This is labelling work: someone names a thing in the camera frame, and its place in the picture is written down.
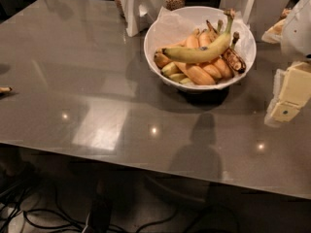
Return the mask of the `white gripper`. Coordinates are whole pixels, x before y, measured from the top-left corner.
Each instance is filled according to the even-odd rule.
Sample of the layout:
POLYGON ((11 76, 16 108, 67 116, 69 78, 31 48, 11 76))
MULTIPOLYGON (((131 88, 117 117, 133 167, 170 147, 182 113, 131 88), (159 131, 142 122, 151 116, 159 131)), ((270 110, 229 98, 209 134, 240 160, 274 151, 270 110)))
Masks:
POLYGON ((311 64, 299 62, 311 60, 311 0, 299 0, 292 9, 284 9, 261 39, 269 44, 281 41, 283 55, 295 61, 274 76, 273 98, 264 123, 278 127, 295 118, 311 99, 311 64))

